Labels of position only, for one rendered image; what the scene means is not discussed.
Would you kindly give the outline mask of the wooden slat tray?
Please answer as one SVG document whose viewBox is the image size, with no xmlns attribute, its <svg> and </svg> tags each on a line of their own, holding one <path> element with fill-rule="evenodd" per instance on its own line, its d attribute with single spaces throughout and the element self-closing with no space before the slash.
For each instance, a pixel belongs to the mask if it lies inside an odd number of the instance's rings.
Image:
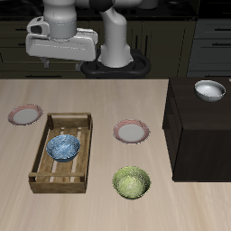
<svg viewBox="0 0 231 231">
<path fill-rule="evenodd" d="M 33 193 L 85 193 L 93 128 L 90 113 L 48 113 L 42 138 L 28 175 Z M 46 152 L 48 142 L 70 134 L 80 141 L 80 150 L 70 162 L 56 162 Z"/>
</svg>

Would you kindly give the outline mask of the green bowl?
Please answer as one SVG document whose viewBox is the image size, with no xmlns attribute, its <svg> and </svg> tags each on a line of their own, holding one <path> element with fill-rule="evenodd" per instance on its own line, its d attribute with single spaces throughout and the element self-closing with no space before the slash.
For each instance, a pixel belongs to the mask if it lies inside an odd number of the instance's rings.
<svg viewBox="0 0 231 231">
<path fill-rule="evenodd" d="M 114 174 L 112 184 L 121 197 L 139 199 L 151 187 L 151 179 L 143 169 L 136 166 L 126 166 Z"/>
</svg>

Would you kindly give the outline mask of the blue bowl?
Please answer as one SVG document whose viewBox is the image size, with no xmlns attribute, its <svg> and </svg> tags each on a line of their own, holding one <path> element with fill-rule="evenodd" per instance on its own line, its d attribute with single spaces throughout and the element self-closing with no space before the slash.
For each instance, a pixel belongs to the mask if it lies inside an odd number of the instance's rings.
<svg viewBox="0 0 231 231">
<path fill-rule="evenodd" d="M 80 150 L 80 141 L 70 134 L 52 138 L 46 145 L 47 154 L 56 162 L 70 162 Z"/>
</svg>

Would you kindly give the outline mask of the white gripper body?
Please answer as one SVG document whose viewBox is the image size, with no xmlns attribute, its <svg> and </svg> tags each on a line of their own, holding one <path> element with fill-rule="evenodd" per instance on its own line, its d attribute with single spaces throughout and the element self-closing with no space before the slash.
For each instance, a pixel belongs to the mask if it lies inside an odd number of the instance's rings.
<svg viewBox="0 0 231 231">
<path fill-rule="evenodd" d="M 26 36 L 26 52 L 41 58 L 92 61 L 96 58 L 97 41 L 95 31 L 83 28 L 78 28 L 76 35 L 67 40 L 29 33 Z"/>
</svg>

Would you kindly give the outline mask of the white bowl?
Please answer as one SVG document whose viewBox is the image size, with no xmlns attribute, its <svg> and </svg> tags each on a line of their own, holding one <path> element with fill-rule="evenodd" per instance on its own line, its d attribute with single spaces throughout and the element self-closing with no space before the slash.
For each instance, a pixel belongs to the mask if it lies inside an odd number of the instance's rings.
<svg viewBox="0 0 231 231">
<path fill-rule="evenodd" d="M 213 103 L 223 98 L 226 89 L 216 81 L 200 80 L 194 85 L 194 92 L 199 99 Z"/>
</svg>

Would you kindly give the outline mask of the dark wooden cabinet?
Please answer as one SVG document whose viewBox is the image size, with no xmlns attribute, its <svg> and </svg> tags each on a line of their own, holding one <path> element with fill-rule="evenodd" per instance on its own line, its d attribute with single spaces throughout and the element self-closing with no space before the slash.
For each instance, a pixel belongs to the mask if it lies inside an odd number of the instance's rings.
<svg viewBox="0 0 231 231">
<path fill-rule="evenodd" d="M 194 92 L 198 78 L 170 78 L 162 129 L 179 182 L 231 182 L 231 81 L 213 78 L 226 89 L 209 103 Z"/>
</svg>

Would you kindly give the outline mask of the red rimmed white plate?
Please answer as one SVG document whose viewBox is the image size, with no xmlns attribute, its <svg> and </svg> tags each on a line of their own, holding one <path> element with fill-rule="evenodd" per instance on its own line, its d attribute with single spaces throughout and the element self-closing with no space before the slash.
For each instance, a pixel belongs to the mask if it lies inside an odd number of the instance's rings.
<svg viewBox="0 0 231 231">
<path fill-rule="evenodd" d="M 26 126 L 38 121 L 42 115 L 43 110 L 40 106 L 27 104 L 14 108 L 7 119 L 12 125 Z"/>
<path fill-rule="evenodd" d="M 126 144 L 138 144 L 150 135 L 150 129 L 144 122 L 136 119 L 125 119 L 118 122 L 113 129 L 115 139 Z"/>
</svg>

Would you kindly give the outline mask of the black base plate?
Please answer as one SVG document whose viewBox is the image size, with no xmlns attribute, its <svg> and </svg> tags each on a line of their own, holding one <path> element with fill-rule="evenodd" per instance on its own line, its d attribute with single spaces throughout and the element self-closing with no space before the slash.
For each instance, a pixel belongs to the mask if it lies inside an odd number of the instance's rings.
<svg viewBox="0 0 231 231">
<path fill-rule="evenodd" d="M 87 79 L 144 79 L 151 70 L 151 62 L 138 49 L 131 49 L 134 59 L 122 68 L 109 68 L 99 62 L 84 61 L 80 70 Z"/>
</svg>

